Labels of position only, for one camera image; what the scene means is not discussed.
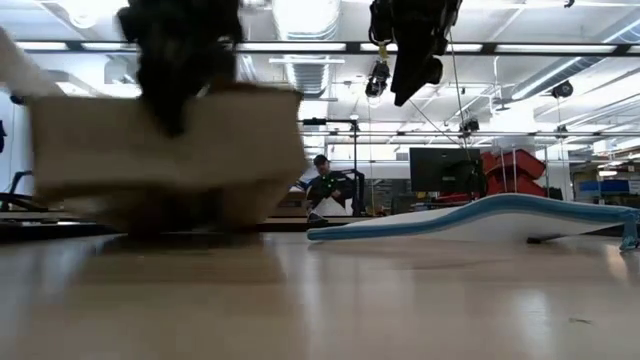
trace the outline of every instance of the black cloth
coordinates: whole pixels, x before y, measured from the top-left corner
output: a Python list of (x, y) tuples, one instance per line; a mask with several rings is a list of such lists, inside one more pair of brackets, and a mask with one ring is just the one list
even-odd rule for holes
[(4, 131), (4, 124), (2, 120), (0, 120), (0, 153), (4, 151), (4, 138), (7, 136), (7, 133)]
[(331, 171), (328, 175), (320, 175), (309, 183), (311, 187), (307, 193), (307, 200), (311, 202), (311, 208), (315, 209), (320, 202), (340, 191), (340, 196), (334, 198), (342, 207), (346, 207), (347, 199), (353, 197), (353, 180), (339, 171)]

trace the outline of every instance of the foam mat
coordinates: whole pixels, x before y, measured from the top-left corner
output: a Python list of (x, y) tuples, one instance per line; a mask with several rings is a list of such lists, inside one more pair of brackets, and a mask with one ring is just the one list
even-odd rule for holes
[(523, 194), (486, 197), (461, 207), (428, 210), (312, 229), (312, 241), (420, 235), (458, 241), (526, 241), (584, 234), (625, 225), (621, 249), (635, 248), (640, 210), (565, 202)]

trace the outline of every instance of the wooden table surface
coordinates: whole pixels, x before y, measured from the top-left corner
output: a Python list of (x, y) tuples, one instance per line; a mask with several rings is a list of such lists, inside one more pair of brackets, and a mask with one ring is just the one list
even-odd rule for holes
[(303, 234), (0, 248), (0, 359), (638, 359), (638, 254)]

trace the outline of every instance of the monitor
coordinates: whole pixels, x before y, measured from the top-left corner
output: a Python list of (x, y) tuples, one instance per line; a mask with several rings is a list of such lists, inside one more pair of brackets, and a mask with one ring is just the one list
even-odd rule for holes
[(409, 162), (414, 192), (467, 193), (473, 170), (482, 171), (479, 149), (411, 148)]

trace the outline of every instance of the black t-shirt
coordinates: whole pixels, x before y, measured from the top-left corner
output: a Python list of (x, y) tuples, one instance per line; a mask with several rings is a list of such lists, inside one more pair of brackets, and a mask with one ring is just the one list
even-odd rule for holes
[(342, 207), (345, 207), (347, 199), (353, 197), (353, 180), (339, 171), (331, 171), (327, 175), (319, 175), (309, 183), (310, 189), (307, 200), (311, 201), (311, 207), (315, 208), (323, 199), (331, 196), (336, 190), (340, 196), (334, 198)]

